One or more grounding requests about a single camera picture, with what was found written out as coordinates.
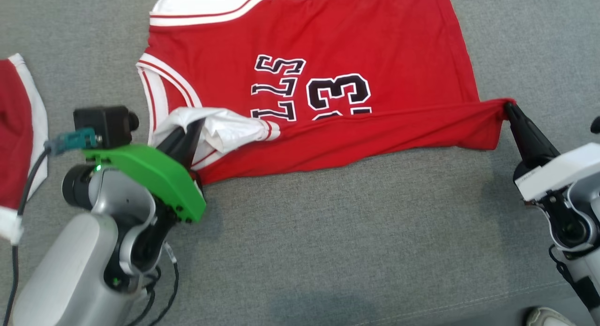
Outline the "red basketball jersey number 33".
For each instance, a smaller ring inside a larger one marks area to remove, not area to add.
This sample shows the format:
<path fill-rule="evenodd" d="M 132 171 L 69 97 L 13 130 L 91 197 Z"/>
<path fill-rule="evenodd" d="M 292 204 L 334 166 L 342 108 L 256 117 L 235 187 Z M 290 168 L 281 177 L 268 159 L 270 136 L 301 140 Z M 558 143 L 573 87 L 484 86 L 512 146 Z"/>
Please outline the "red basketball jersey number 33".
<path fill-rule="evenodd" d="M 203 119 L 205 184 L 415 148 L 497 148 L 451 0 L 158 0 L 136 64 L 148 143 Z"/>

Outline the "red shorts with white trim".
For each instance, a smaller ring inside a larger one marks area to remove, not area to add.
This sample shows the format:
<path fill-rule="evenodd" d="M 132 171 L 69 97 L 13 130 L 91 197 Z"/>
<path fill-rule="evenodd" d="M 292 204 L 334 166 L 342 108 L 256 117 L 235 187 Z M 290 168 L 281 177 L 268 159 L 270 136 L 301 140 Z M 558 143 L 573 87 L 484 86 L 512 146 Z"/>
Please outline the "red shorts with white trim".
<path fill-rule="evenodd" d="M 24 58 L 0 60 L 0 238 L 12 245 L 23 235 L 17 209 L 47 140 L 47 112 Z"/>

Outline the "white sneaker toe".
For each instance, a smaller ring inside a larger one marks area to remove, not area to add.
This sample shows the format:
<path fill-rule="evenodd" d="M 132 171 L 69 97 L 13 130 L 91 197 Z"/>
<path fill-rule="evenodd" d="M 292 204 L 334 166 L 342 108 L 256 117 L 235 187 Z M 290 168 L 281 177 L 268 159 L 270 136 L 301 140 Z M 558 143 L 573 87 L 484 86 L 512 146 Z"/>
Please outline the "white sneaker toe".
<path fill-rule="evenodd" d="M 576 326 L 576 324 L 551 308 L 534 307 L 527 314 L 524 326 Z"/>

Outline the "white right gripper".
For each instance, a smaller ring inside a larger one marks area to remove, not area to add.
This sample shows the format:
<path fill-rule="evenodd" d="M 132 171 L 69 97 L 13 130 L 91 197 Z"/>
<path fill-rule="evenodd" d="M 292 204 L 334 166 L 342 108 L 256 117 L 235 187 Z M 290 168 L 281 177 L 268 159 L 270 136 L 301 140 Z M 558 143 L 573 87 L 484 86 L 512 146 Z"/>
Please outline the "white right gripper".
<path fill-rule="evenodd" d="M 540 200 L 548 192 L 600 173 L 600 144 L 586 144 L 561 155 L 519 106 L 506 105 L 505 114 L 522 163 L 534 168 L 516 180 L 525 201 Z"/>

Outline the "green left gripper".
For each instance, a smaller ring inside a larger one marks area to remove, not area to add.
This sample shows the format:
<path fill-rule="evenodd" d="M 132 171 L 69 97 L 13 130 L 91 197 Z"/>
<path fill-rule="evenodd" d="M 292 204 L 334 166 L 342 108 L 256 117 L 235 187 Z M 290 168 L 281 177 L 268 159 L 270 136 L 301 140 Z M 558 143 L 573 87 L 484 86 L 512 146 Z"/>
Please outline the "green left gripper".
<path fill-rule="evenodd" d="M 193 121 L 185 128 L 178 127 L 157 149 L 129 144 L 107 150 L 85 149 L 82 153 L 98 165 L 122 171 L 171 206 L 182 221 L 197 223 L 203 216 L 206 201 L 187 169 L 193 164 L 203 127 L 204 120 Z"/>

